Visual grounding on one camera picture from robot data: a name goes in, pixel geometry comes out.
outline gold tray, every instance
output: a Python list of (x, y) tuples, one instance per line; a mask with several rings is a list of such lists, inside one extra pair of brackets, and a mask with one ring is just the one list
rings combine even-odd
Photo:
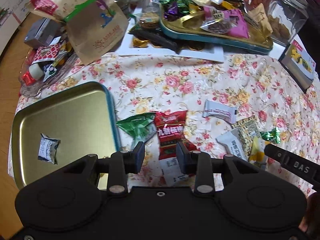
[[(44, 98), (19, 111), (12, 125), (12, 162), (19, 189), (63, 166), (95, 153), (119, 150), (113, 101), (104, 86), (87, 82)], [(60, 139), (57, 164), (38, 160), (41, 133)], [(108, 175), (100, 175), (105, 189)]]
[(249, 31), (248, 39), (235, 38), (235, 37), (231, 37), (224, 34), (215, 34), (215, 33), (210, 33), (205, 30), (202, 30), (200, 26), (204, 21), (203, 11), (183, 16), (180, 19), (177, 19), (173, 22), (168, 22), (165, 20), (163, 16), (164, 15), (163, 6), (160, 5), (160, 8), (161, 8), (161, 16), (162, 16), (161, 24), (164, 25), (167, 29), (174, 31), (176, 33), (196, 34), (196, 35), (206, 36), (206, 37), (211, 36), (211, 37), (228, 39), (230, 41), (236, 41), (234, 46), (237, 46), (236, 44), (239, 44), (239, 41), (240, 41), (242, 43), (250, 44), (253, 46), (263, 47), (267, 50), (271, 50), (273, 48), (272, 39), (264, 37), (261, 30), (255, 29), (250, 24), (248, 24), (248, 31)]

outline wooden surface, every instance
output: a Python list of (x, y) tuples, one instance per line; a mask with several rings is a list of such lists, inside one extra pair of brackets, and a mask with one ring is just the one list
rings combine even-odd
[(5, 239), (22, 227), (14, 208), (18, 189), (7, 173), (8, 147), (20, 90), (18, 76), (29, 50), (23, 40), (31, 25), (38, 19), (39, 16), (28, 15), (0, 59), (0, 235)]

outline tablecloth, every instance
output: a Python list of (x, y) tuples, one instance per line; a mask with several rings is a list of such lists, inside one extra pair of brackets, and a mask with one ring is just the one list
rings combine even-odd
[[(279, 62), (268, 56), (228, 55), (223, 64), (216, 64), (186, 57), (120, 57), (107, 53), (88, 66), (78, 60), (63, 80), (45, 89), (37, 98), (21, 96), (17, 111), (88, 81), (97, 81), (108, 88), (115, 100), (118, 120), (148, 111), (188, 110), (185, 137), (213, 158), (226, 154), (215, 138), (231, 130), (231, 126), (216, 117), (202, 117), (206, 99), (236, 106), (237, 120), (257, 116), (261, 131), (278, 127), (281, 130), (279, 147), (320, 164), (319, 78), (316, 74), (313, 85), (303, 94)], [(122, 145), (129, 149), (132, 138), (122, 130), (120, 137)], [(165, 185), (158, 156), (159, 143), (154, 136), (146, 143), (140, 173), (128, 176), (130, 187)], [(267, 170), (296, 185), (305, 195), (312, 192), (309, 183), (270, 158)], [(13, 176), (11, 154), (8, 172)], [(220, 175), (215, 174), (214, 178), (216, 189), (222, 189)]]

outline small box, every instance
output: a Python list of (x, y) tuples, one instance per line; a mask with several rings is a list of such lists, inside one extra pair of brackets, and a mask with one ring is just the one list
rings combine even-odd
[(61, 23), (49, 18), (42, 18), (32, 25), (24, 39), (24, 43), (34, 49), (49, 46), (56, 34), (58, 35), (57, 32), (60, 33), (60, 28)]

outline brown paper bag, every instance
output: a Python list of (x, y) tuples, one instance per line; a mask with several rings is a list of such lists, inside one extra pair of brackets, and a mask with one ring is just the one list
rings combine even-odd
[(69, 40), (86, 65), (120, 41), (128, 26), (114, 0), (30, 0), (27, 7), (34, 14), (66, 22)]

